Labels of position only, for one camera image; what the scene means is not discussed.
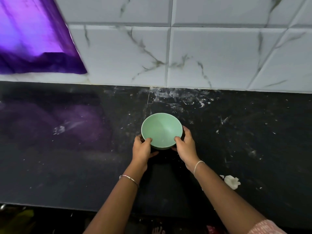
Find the curtain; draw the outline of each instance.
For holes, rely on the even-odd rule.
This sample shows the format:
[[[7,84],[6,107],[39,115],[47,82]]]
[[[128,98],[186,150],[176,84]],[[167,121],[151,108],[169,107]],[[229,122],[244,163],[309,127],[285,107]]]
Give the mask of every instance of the curtain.
[[[0,0],[0,74],[87,73],[54,0]]]

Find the pink patterned sleeve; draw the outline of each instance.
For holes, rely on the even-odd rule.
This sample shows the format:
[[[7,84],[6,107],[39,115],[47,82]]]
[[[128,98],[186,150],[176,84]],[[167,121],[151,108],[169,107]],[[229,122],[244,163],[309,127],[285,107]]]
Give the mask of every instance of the pink patterned sleeve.
[[[263,220],[257,223],[248,234],[286,234],[274,222],[270,220]]]

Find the person's left arm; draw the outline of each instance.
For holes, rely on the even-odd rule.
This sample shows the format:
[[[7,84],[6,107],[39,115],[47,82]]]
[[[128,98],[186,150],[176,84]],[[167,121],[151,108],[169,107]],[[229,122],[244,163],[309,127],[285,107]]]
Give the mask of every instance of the person's left arm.
[[[147,169],[147,161],[158,152],[151,153],[151,138],[141,142],[135,137],[133,156],[123,175],[135,180],[137,184]],[[138,186],[129,178],[121,177],[102,208],[96,214],[84,234],[120,234],[127,224]]]

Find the bangle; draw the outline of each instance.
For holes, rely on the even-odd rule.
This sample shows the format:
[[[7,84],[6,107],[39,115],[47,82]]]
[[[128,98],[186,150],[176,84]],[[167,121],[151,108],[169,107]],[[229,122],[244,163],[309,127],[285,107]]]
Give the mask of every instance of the bangle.
[[[193,172],[193,175],[194,175],[194,176],[195,176],[195,171],[196,171],[197,165],[198,165],[200,162],[205,163],[204,161],[201,161],[201,160],[197,162],[197,164],[195,165],[195,168],[194,168],[194,172]]]
[[[129,179],[130,179],[131,181],[133,181],[133,182],[138,186],[138,188],[139,188],[138,183],[136,183],[136,181],[135,181],[134,179],[132,179],[131,177],[129,177],[129,176],[127,176],[127,175],[121,175],[121,176],[119,176],[119,179],[120,179],[121,177],[127,177],[127,178],[129,178]]]

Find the wall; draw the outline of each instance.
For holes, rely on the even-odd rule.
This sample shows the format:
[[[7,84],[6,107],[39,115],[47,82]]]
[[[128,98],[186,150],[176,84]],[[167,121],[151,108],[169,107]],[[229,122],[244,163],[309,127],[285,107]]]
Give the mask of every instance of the wall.
[[[312,0],[56,0],[87,75],[2,80],[312,92]]]

